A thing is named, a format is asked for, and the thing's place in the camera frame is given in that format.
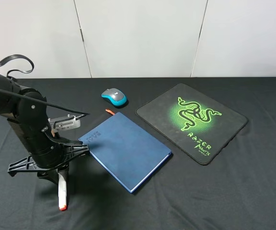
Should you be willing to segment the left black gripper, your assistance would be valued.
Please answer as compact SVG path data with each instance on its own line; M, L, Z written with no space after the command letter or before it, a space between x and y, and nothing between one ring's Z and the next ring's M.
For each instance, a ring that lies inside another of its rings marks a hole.
M28 157L11 163L8 174L37 173L39 179L66 187L69 162L89 154L89 146L53 134L45 105L16 105L7 121L27 149Z

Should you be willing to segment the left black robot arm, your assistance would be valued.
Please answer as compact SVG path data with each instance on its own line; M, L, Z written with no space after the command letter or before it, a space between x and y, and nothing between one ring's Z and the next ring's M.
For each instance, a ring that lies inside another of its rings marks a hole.
M0 75L0 115L7 118L29 153L9 165L10 176L35 172L38 178L57 184L60 175L67 177L70 161L90 153L81 141L53 132L46 114L49 105L39 91Z

